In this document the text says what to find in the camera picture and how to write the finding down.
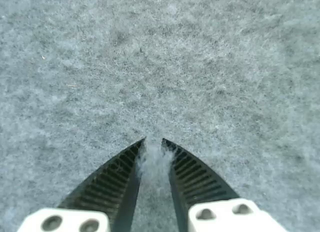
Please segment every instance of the gray carpet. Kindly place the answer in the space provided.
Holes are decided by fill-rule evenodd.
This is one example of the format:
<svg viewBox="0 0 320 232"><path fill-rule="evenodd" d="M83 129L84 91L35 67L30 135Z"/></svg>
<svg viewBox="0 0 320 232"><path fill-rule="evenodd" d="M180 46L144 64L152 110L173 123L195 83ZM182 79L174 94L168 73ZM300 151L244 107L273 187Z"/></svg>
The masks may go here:
<svg viewBox="0 0 320 232"><path fill-rule="evenodd" d="M144 136L319 231L320 0L0 0L0 231ZM133 228L177 231L155 165Z"/></svg>

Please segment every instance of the floor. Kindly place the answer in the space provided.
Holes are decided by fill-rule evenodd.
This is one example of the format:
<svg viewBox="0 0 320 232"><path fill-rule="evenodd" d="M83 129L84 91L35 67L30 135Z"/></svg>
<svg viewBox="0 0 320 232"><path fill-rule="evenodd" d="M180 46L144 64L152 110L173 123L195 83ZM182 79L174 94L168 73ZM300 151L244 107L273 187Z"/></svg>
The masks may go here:
<svg viewBox="0 0 320 232"><path fill-rule="evenodd" d="M162 137L319 231L319 41L320 0L0 0L0 231L144 136L132 231L177 231Z"/></svg>

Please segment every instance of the carpet fiber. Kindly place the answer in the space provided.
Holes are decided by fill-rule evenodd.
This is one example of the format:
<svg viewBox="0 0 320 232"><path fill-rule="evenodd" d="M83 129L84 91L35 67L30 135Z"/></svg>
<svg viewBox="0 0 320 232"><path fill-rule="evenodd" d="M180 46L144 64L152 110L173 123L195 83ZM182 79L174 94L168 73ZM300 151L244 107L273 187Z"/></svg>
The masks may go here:
<svg viewBox="0 0 320 232"><path fill-rule="evenodd" d="M320 0L0 0L0 231L144 136L319 231L319 42ZM134 231L177 231L156 175Z"/></svg>

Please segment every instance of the white plastic mount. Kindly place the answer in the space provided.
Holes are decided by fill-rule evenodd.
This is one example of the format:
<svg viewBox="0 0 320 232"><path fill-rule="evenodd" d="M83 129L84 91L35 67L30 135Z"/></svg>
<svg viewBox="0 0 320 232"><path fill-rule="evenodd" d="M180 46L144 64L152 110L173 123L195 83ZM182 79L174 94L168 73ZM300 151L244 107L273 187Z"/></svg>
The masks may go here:
<svg viewBox="0 0 320 232"><path fill-rule="evenodd" d="M43 208L26 217L18 232L110 232L110 224L98 211Z"/></svg>
<svg viewBox="0 0 320 232"><path fill-rule="evenodd" d="M199 203L188 212L188 232L286 232L251 200Z"/></svg>

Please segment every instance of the screw hole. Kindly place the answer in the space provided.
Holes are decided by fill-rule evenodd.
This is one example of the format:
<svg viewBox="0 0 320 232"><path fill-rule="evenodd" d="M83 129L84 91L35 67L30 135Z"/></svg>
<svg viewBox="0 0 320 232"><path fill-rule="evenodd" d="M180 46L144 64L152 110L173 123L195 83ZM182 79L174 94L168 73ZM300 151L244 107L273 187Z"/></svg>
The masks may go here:
<svg viewBox="0 0 320 232"><path fill-rule="evenodd" d="M98 228L99 222L95 219L90 219L81 225L80 232L95 232Z"/></svg>
<svg viewBox="0 0 320 232"><path fill-rule="evenodd" d="M248 215L253 213L253 211L246 204L240 204L233 207L232 212L235 215Z"/></svg>
<svg viewBox="0 0 320 232"><path fill-rule="evenodd" d="M210 209L203 209L201 211L198 212L198 214L196 215L196 218L198 220L212 220L216 218L216 215L210 210Z"/></svg>
<svg viewBox="0 0 320 232"><path fill-rule="evenodd" d="M62 218L60 216L54 215L47 218L42 223L42 229L44 231L54 231L55 229L59 228L62 223Z"/></svg>

